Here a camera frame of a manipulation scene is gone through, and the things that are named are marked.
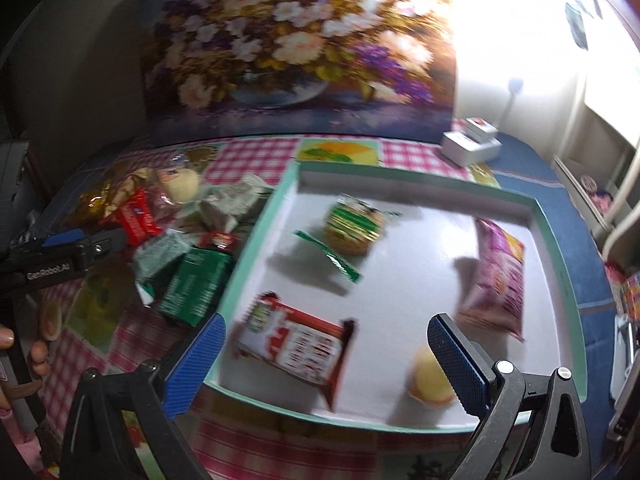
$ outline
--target pink snack bag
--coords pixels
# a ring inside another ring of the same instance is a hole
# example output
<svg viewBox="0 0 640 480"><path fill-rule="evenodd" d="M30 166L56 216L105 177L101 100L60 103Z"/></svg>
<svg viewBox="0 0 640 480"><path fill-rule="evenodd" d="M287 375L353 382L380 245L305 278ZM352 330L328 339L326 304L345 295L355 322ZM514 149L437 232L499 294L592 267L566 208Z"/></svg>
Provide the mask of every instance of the pink snack bag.
<svg viewBox="0 0 640 480"><path fill-rule="evenodd" d="M480 262L456 319L522 338L524 245L486 218L476 218Z"/></svg>

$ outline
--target person's hand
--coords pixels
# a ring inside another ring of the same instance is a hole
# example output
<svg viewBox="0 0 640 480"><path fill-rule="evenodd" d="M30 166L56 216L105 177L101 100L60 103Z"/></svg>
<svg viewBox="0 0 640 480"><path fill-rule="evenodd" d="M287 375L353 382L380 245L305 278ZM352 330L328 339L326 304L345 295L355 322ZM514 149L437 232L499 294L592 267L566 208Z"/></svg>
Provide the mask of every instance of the person's hand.
<svg viewBox="0 0 640 480"><path fill-rule="evenodd" d="M15 342L14 333L0 326L0 350L7 350L10 348ZM47 344L38 339L31 345L31 351L29 352L31 357L31 368L35 373L40 376L45 376L49 373L49 362L47 361L47 357L49 357L49 348ZM0 408L3 410L10 410L11 404L0 390Z"/></svg>

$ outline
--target white box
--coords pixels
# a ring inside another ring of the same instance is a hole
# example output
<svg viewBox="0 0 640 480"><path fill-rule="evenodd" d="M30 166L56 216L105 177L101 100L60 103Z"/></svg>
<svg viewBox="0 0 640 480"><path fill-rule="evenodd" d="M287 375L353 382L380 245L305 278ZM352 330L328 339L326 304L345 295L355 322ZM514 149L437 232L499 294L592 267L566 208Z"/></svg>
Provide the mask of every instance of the white box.
<svg viewBox="0 0 640 480"><path fill-rule="evenodd" d="M488 142L498 133L493 126L480 117L469 117L464 121L465 133L478 142Z"/></svg>
<svg viewBox="0 0 640 480"><path fill-rule="evenodd" d="M497 157L501 147L498 139L480 143L461 132L444 133L440 145L444 156L463 167Z"/></svg>

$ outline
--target vase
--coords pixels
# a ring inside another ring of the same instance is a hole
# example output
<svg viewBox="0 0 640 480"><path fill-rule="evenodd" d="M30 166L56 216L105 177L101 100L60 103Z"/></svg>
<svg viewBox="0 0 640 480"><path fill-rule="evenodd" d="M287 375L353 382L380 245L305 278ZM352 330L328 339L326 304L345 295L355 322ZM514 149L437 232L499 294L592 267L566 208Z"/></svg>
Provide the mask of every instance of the vase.
<svg viewBox="0 0 640 480"><path fill-rule="evenodd" d="M229 95L257 108L282 108L319 96L329 84L298 66L285 70L247 70Z"/></svg>

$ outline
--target flower painting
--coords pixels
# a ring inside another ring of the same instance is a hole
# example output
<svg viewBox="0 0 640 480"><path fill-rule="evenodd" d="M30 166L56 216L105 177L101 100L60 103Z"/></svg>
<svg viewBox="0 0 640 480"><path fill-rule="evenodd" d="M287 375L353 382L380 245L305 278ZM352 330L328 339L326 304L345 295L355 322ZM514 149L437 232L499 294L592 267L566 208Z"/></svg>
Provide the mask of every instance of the flower painting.
<svg viewBox="0 0 640 480"><path fill-rule="evenodd" d="M143 0L147 113L162 141L283 132L437 141L454 100L451 6Z"/></svg>

